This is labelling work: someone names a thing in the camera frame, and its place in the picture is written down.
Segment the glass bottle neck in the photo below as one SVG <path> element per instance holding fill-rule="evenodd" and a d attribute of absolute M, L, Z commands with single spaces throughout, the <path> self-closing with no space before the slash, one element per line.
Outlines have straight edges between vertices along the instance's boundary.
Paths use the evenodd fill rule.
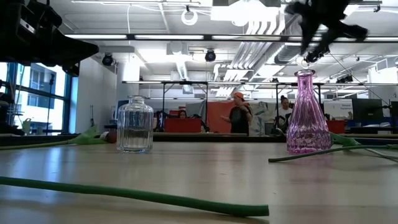
<path fill-rule="evenodd" d="M 144 103 L 144 98 L 139 96 L 133 96 L 129 99 L 129 103 Z"/>
<path fill-rule="evenodd" d="M 298 77 L 298 91 L 312 91 L 312 75 L 304 75 Z"/>

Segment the green stem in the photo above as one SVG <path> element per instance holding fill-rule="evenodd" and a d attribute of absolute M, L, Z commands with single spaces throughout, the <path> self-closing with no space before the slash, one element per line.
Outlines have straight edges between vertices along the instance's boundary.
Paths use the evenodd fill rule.
<path fill-rule="evenodd" d="M 339 147 L 336 149 L 328 149 L 324 151 L 318 151 L 318 152 L 312 152 L 308 154 L 302 154 L 302 155 L 296 155 L 296 156 L 288 156 L 288 157 L 281 157 L 281 158 L 276 158 L 276 159 L 268 159 L 268 162 L 282 162 L 282 161 L 289 161 L 292 159 L 300 159 L 308 156 L 316 156 L 316 155 L 322 155 L 326 153 L 331 153 L 331 152 L 338 152 L 338 151 L 344 151 L 344 150 L 353 150 L 353 149 L 388 149 L 388 146 L 348 146 L 348 147 Z"/>
<path fill-rule="evenodd" d="M 31 145 L 21 145 L 21 146 L 1 146 L 0 150 L 8 150 L 8 149 L 28 149 L 33 147 L 49 147 L 49 146 L 59 146 L 63 144 L 69 144 L 69 141 L 59 141 L 59 142 L 49 142 L 42 144 L 31 144 Z"/>
<path fill-rule="evenodd" d="M 223 213 L 237 217 L 256 217 L 269 215 L 268 205 L 236 205 L 230 203 L 211 202 L 195 198 L 145 192 L 140 190 L 118 189 L 113 187 L 100 187 L 78 184 L 62 184 L 11 177 L 0 177 L 0 184 L 18 187 L 29 187 L 35 189 L 56 190 L 60 192 L 71 192 L 79 194 L 109 195 L 116 197 L 133 198 L 137 200 L 145 200 L 148 202 L 164 203 L 168 205 L 206 210 L 209 212 Z"/>

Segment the security camera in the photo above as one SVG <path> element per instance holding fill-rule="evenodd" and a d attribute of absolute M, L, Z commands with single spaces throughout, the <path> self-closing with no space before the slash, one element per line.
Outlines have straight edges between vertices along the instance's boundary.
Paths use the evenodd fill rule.
<path fill-rule="evenodd" d="M 207 62 L 214 62 L 216 60 L 216 54 L 214 53 L 214 50 L 207 50 L 205 60 Z"/>
<path fill-rule="evenodd" d="M 102 59 L 102 64 L 105 66 L 111 66 L 113 64 L 112 53 L 105 53 L 104 58 Z"/>

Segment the ceiling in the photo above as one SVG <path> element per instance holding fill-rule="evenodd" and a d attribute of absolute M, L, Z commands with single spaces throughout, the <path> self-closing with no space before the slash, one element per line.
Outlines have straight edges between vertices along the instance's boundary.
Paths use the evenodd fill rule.
<path fill-rule="evenodd" d="M 212 0 L 198 0 L 201 7 L 196 8 L 210 14 Z M 383 0 L 381 11 L 375 13 L 372 9 L 376 6 L 362 6 L 345 19 L 347 24 L 358 24 L 369 29 L 371 35 L 398 35 L 398 1 Z M 183 6 L 163 6 L 163 14 L 159 6 L 106 6 L 102 4 L 72 3 L 69 0 L 51 1 L 51 6 L 62 16 L 61 30 L 65 34 L 126 34 L 127 10 L 129 10 L 130 33 L 132 34 L 244 34 L 247 26 L 238 27 L 231 21 L 212 21 L 210 16 L 198 14 L 198 21 L 193 26 L 185 25 L 181 20 Z M 168 42 L 153 41 L 102 41 L 100 46 L 133 46 L 145 60 L 147 69 L 142 70 L 145 77 L 151 75 L 170 75 L 175 70 L 175 64 L 159 59 L 165 55 Z M 189 71 L 212 72 L 215 64 L 230 63 L 234 59 L 239 42 L 188 42 L 190 52 L 193 52 L 193 60 L 186 63 Z M 206 49 L 214 49 L 217 55 L 215 62 L 205 62 Z M 398 55 L 398 45 L 393 44 L 333 44 L 331 53 L 312 69 L 317 71 L 317 82 L 325 82 L 330 76 L 339 74 L 345 68 L 350 68 L 353 75 L 359 80 L 366 80 L 367 68 L 374 65 L 372 62 L 382 60 L 384 57 Z M 280 82 L 294 82 L 292 75 L 300 70 L 300 58 L 291 62 L 296 66 L 286 66 L 281 72 L 262 76 L 279 77 Z"/>

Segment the person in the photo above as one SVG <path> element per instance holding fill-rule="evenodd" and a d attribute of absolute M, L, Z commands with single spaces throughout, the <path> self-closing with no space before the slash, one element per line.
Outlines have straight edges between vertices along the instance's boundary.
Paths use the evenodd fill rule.
<path fill-rule="evenodd" d="M 231 133 L 249 135 L 249 124 L 252 120 L 250 107 L 243 104 L 244 98 L 242 93 L 234 93 L 233 98 L 235 107 L 231 109 L 229 117 L 221 116 L 221 119 L 231 123 Z"/>
<path fill-rule="evenodd" d="M 282 95 L 280 97 L 281 107 L 279 108 L 278 114 L 279 116 L 286 118 L 287 114 L 293 113 L 293 110 L 289 108 L 289 100 Z M 275 110 L 275 118 L 278 120 L 278 126 L 282 126 L 285 123 L 285 120 L 277 118 L 277 111 Z"/>
<path fill-rule="evenodd" d="M 178 118 L 187 118 L 187 112 L 185 110 L 178 111 Z"/>

